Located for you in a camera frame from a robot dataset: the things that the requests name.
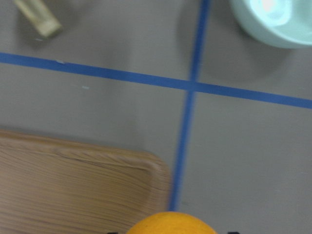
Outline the long blue tape line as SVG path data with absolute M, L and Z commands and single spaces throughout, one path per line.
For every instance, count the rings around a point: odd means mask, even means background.
M 220 86 L 195 81 L 187 81 L 134 72 L 120 71 L 70 62 L 61 62 L 59 60 L 35 58 L 1 52 L 0 62 L 17 66 L 32 67 L 98 78 L 108 78 L 113 80 L 133 82 L 165 88 L 173 88 L 185 91 L 194 91 L 199 93 L 207 93 L 232 98 L 241 98 L 253 101 L 287 105 L 298 108 L 305 109 L 312 108 L 312 101 L 306 98 L 291 97 L 285 95 L 265 93 L 260 91 L 233 88 L 228 86 Z

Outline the mint green bowl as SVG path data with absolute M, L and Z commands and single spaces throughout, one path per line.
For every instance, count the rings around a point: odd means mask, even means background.
M 231 0 L 229 4 L 238 24 L 255 40 L 278 48 L 311 48 L 310 0 Z

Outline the orange fruit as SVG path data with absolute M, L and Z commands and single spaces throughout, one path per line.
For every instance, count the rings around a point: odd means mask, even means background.
M 180 212 L 161 212 L 144 218 L 129 234 L 215 234 L 216 231 L 197 217 Z

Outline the wooden dish rack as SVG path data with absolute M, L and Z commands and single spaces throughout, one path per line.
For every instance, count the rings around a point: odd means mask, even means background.
M 50 38 L 62 30 L 61 23 L 42 0 L 14 0 L 14 4 L 42 37 Z

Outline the wood grain tray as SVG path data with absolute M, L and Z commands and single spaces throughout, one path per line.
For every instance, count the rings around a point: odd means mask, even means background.
M 170 190 L 153 154 L 0 133 L 3 234 L 124 234 L 166 210 Z

